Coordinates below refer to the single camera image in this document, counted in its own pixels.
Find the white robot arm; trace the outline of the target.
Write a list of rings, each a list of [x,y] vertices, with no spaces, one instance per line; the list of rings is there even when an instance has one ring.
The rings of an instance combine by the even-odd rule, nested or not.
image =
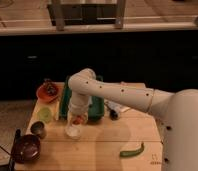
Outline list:
[[[69,77],[69,111],[82,115],[97,96],[147,113],[165,126],[161,171],[198,171],[198,89],[167,92],[98,81],[85,68]]]

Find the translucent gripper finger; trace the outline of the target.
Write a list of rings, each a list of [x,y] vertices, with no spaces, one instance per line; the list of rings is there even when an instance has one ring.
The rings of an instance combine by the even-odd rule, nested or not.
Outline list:
[[[84,114],[82,115],[82,128],[84,128],[86,125],[87,125],[87,122],[88,122],[88,115]]]
[[[67,128],[71,128],[73,125],[73,114],[68,111],[67,113]]]

